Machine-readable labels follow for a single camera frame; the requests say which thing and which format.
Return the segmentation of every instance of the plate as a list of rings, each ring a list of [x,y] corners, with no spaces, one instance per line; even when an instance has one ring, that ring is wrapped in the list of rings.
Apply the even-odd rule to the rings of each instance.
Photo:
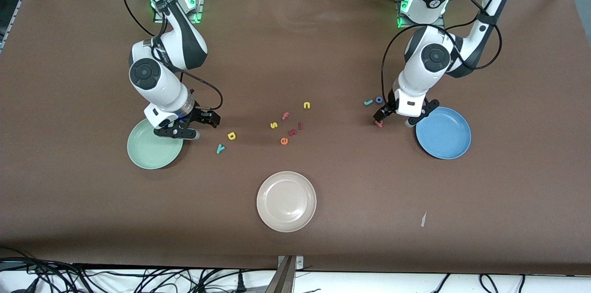
[[[161,138],[154,135],[154,127],[147,119],[140,121],[127,138],[127,154],[135,165],[157,169],[169,165],[181,152],[182,139]]]
[[[316,211],[316,192],[302,174],[279,172],[268,177],[257,195],[260,219],[270,228],[295,232],[310,223]]]
[[[462,156],[471,142],[470,126],[466,119],[451,108],[435,108],[416,125],[416,139],[431,156],[456,159]]]

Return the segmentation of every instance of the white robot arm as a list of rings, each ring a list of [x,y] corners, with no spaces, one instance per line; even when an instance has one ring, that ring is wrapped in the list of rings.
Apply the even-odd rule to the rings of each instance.
[[[144,113],[156,135],[196,139],[199,134],[188,128],[192,121],[216,127],[220,118],[212,110],[201,111],[192,91],[173,72],[201,66],[207,57],[207,46],[187,19],[179,0],[154,1],[173,30],[133,45],[129,54],[129,80],[150,102]]]
[[[394,81],[386,104],[374,115],[376,121],[396,113],[410,117],[408,124],[413,126],[437,108],[437,100],[427,102],[425,99],[427,91],[443,74],[458,78],[473,72],[506,2],[482,0],[484,12],[479,12],[470,34],[462,38],[427,25],[437,20],[448,1],[408,1],[403,12],[413,22],[425,26],[420,27],[407,44],[404,52],[406,66]]]

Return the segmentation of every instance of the blue plate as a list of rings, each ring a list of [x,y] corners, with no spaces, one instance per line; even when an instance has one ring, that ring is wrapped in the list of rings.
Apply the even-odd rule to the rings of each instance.
[[[415,129],[418,143],[439,159],[456,159],[470,147],[470,127],[466,119],[451,108],[435,108]]]

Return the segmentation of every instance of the green plate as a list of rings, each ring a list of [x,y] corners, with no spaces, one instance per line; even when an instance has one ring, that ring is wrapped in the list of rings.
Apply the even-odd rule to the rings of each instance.
[[[154,135],[154,127],[147,119],[138,123],[127,138],[127,154],[135,165],[157,169],[169,165],[181,152],[182,139],[161,138]]]

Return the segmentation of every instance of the white plate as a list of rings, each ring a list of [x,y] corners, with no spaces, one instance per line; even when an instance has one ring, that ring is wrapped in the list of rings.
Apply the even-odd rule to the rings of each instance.
[[[312,219],[316,211],[316,192],[302,174],[275,173],[260,186],[257,210],[260,219],[270,228],[295,232]]]

